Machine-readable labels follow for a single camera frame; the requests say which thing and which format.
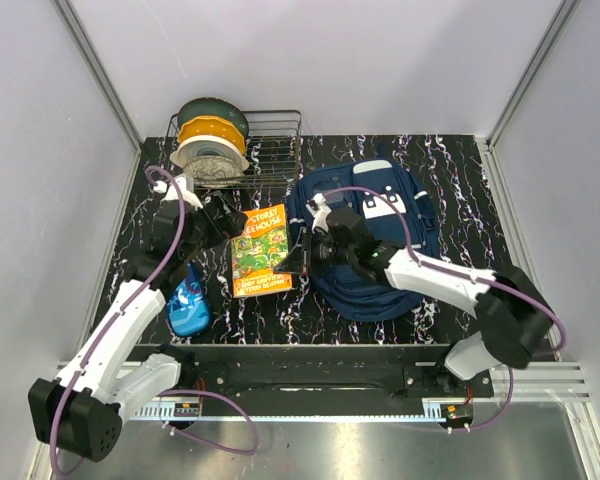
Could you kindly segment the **orange treehouse book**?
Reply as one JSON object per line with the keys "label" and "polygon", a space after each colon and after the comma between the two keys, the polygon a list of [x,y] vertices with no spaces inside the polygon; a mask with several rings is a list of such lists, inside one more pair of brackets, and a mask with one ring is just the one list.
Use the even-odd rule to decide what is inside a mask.
{"label": "orange treehouse book", "polygon": [[231,240],[233,296],[246,298],[290,290],[291,275],[274,271],[289,253],[284,205],[245,214],[242,235]]}

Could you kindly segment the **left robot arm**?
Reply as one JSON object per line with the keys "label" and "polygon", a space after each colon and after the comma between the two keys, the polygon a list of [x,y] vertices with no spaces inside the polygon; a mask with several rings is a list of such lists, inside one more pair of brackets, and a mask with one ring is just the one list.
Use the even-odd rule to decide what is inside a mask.
{"label": "left robot arm", "polygon": [[137,339],[169,304],[188,293],[189,262],[244,230],[247,216],[218,193],[205,201],[167,195],[147,243],[105,317],[78,354],[52,380],[28,392],[37,439],[98,462],[113,449],[122,427],[160,393],[188,394],[195,386],[194,356],[163,345],[131,373],[119,374]]}

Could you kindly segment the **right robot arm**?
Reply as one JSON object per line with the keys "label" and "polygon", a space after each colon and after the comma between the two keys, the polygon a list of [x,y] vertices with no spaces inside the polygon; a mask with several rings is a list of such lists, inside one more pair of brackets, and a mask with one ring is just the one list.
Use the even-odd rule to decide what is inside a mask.
{"label": "right robot arm", "polygon": [[337,265],[350,266],[368,283],[432,297],[474,317],[477,332],[453,344],[434,371],[435,387],[446,396],[460,394],[493,367],[526,368],[543,337],[560,324],[522,270],[464,267],[380,240],[349,207],[319,209],[274,270],[304,275]]}

